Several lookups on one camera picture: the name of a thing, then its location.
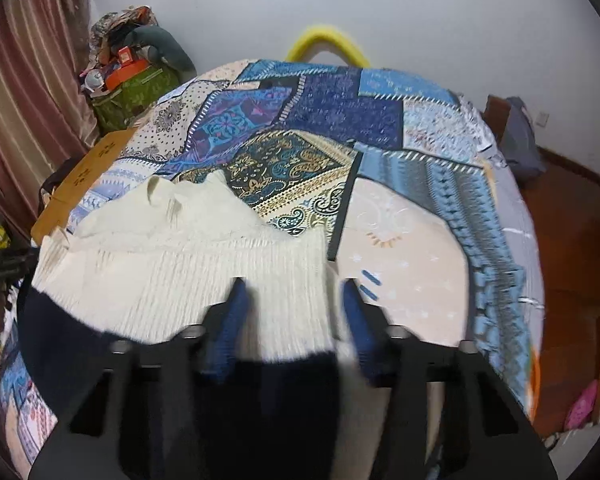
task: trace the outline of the pink slipper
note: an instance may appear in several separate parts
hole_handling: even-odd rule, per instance
[[[577,430],[586,422],[587,417],[593,412],[597,392],[598,380],[593,380],[567,413],[567,418],[564,421],[564,431]]]

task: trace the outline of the blue dash mark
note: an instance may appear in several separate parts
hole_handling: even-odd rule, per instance
[[[371,283],[373,283],[374,285],[382,285],[382,282],[380,280],[378,280],[371,272],[369,272],[368,270],[363,270],[362,271],[362,275],[365,276],[366,278],[369,279],[369,281],[371,281]]]
[[[368,295],[368,297],[370,297],[372,300],[377,301],[378,297],[372,293],[368,288],[366,288],[366,286],[364,285],[360,285],[360,290],[362,292],[364,292],[366,295]]]

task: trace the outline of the cardboard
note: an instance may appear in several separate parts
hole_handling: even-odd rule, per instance
[[[100,175],[118,158],[135,131],[135,128],[128,128],[105,135],[67,175],[31,228],[31,237],[37,245],[40,245],[42,238],[56,226],[66,227],[69,213]]]

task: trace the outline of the wall outlet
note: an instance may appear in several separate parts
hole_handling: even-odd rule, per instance
[[[544,128],[546,126],[546,122],[549,120],[549,114],[547,112],[538,112],[538,116],[536,117],[536,124]]]

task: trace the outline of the bed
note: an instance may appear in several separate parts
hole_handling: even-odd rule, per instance
[[[461,94],[394,70],[221,66],[156,103],[67,230],[152,175],[198,183],[215,170],[267,224],[294,237],[322,226],[336,303],[341,280],[356,278],[365,301],[420,338],[474,340],[534,416],[544,303],[534,229]],[[17,322],[8,325],[0,434],[26,478],[56,418],[27,373]]]

